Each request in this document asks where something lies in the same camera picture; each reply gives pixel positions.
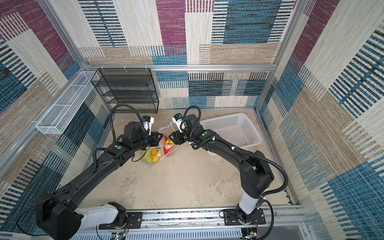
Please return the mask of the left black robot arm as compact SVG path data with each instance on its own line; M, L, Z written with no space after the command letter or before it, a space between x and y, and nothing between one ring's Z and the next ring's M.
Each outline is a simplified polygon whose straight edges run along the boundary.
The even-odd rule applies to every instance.
M154 118L141 116L134 107L131 110L139 121L128 123L119 137L113 131L111 145L94 149L90 167L55 192L41 194L36 204L23 212L25 215L35 210L36 225L44 236L69 240L79 231L94 226L126 227L126 208L116 202L93 208L80 208L79 205L106 177L134 158L136 152L159 145L163 134L152 131Z

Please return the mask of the orange carrot toy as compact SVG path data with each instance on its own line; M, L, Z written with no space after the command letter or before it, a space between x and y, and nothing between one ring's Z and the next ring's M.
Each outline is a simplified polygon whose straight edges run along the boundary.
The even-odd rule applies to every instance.
M151 155L152 156L157 156L158 155L158 149L157 148L152 148L151 149Z

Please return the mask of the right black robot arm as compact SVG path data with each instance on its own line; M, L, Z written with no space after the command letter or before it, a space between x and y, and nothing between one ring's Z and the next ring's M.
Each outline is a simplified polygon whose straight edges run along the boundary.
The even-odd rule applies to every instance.
M178 130L170 134L169 139L176 145L189 143L194 150L202 148L216 154L239 170L244 194L236 207L237 216L241 224L249 224L255 212L266 201L267 195L286 189L289 183L288 174L280 165L265 158L260 151L252 153L244 150L226 141L218 133L204 129L200 124L201 115L198 106L188 107L183 115L174 115L172 121ZM275 179L270 166L282 174L284 182L279 188L267 191Z

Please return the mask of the green apple toy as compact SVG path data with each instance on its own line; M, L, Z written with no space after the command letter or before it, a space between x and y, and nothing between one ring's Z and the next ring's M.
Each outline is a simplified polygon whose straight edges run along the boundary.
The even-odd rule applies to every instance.
M152 160L151 152L144 151L143 156L142 156L142 160L145 161L146 163L149 163L149 164L152 163L153 160Z

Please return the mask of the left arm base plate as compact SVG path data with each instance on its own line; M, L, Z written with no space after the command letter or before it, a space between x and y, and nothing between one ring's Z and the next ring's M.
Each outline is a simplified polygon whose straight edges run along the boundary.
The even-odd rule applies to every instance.
M141 227L143 212L125 212L118 214L117 218L110 224L99 225L99 230L128 230Z

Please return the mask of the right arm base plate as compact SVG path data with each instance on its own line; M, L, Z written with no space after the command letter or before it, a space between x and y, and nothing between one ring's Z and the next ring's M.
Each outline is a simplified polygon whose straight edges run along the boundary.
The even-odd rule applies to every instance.
M219 216L224 219L226 226L266 224L262 209L254 209L250 214L246 214L240 208L224 209L219 212Z

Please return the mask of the clear zip top bag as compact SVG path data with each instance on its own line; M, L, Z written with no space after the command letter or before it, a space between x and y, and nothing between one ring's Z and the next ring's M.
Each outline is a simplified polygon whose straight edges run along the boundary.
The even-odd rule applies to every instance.
M176 124L174 124L174 123L172 123L172 122L170 122L167 126L165 126L165 127L161 127L161 128L159 128L159 130L158 130L158 132L159 133L162 133L162 134L164 134L164 136L169 136L171 133L173 133L173 132L175 132L176 130L178 130L178 128L176 127ZM174 144L174 147L173 147L173 150L171 151L171 153L170 154L167 154L167 155L165 155L165 153L164 153L164 138L162 138L162 140L161 140L161 142L160 142L160 144L159 144L159 146L157 146L157 147L147 147L146 148L146 150L145 151L148 151L148 152L151 152L151 149L152 148L157 148L158 149L158 157L160 158L160 160L157 162L157 163L159 163L159 162L161 162L162 160L164 160L165 158L167 158L167 157L170 157L177 149L178 149L178 147L179 146L176 146L175 144ZM147 166L153 166L153 165L155 165L155 164L157 164L157 163L146 163L146 165Z

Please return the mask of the white plastic basket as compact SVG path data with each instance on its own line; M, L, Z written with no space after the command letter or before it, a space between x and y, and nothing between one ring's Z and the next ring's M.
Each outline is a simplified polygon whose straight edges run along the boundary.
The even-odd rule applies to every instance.
M216 132L224 140L242 149L247 150L263 142L255 125L244 113L211 118L200 121L200 124L205 130Z

